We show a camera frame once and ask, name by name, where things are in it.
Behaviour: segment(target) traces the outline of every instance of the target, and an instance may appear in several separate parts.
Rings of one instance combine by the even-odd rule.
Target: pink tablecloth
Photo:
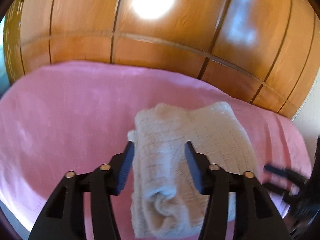
[[[265,179],[262,168],[267,162],[310,175],[302,136],[282,116],[182,74],[66,62],[21,78],[0,101],[0,199],[31,230],[66,171],[93,171],[123,151],[138,111],[160,102],[196,109],[218,101],[228,102],[246,129],[260,180]],[[123,240],[134,239],[132,191],[130,174],[125,190],[112,198]],[[90,240],[89,219],[86,222]]]

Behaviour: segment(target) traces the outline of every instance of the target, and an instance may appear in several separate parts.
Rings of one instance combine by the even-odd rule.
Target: textured white cloth
[[[187,111],[159,104],[136,115],[132,226],[135,237],[182,238],[200,232],[207,196],[195,189],[184,155],[190,140],[197,152],[226,171],[256,172],[256,157],[230,105],[218,102]],[[233,203],[228,219],[234,219]]]

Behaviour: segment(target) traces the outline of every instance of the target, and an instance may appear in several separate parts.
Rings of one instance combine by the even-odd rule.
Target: white towel
[[[131,214],[136,238],[183,238],[200,232],[208,197],[194,187],[184,155],[188,140],[226,171],[256,172],[248,135],[226,102],[193,111],[159,104],[139,112],[135,125],[128,138],[135,145]],[[229,201],[234,204],[234,195]],[[235,216],[233,204],[228,220]]]

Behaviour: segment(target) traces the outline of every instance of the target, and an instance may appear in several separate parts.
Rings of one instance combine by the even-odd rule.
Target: wooden floor
[[[16,0],[4,37],[11,82],[81,59],[183,73],[289,118],[303,103],[320,65],[307,0],[173,0],[153,19],[135,2]]]

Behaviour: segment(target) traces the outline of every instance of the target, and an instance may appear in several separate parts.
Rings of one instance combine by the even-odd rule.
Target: wooden panel
[[[49,36],[53,0],[24,0],[21,15],[21,43]]]
[[[320,20],[316,17],[315,33],[304,70],[288,100],[297,108],[308,95],[320,66]]]
[[[279,111],[279,114],[291,119],[296,114],[297,110],[298,109],[294,106],[285,103],[282,109]]]
[[[20,20],[24,0],[14,0],[4,20],[4,59],[11,84],[24,75],[20,52]]]
[[[112,31],[117,0],[54,0],[52,34]]]
[[[307,60],[313,35],[314,11],[307,0],[293,0],[291,19],[279,57],[266,83],[286,98]]]
[[[208,50],[226,0],[175,0],[159,19],[143,19],[122,0],[117,30],[162,38],[197,49]]]
[[[50,65],[49,39],[38,40],[21,47],[21,56],[26,73]]]
[[[205,57],[162,44],[115,39],[114,63],[164,69],[197,77]]]
[[[50,39],[51,62],[89,60],[110,62],[111,38],[66,36]]]
[[[291,0],[232,0],[212,53],[264,80],[279,50]]]
[[[261,82],[214,61],[209,61],[202,80],[246,102],[250,102],[261,85]]]
[[[263,86],[252,104],[273,112],[278,112],[284,102],[281,97]]]

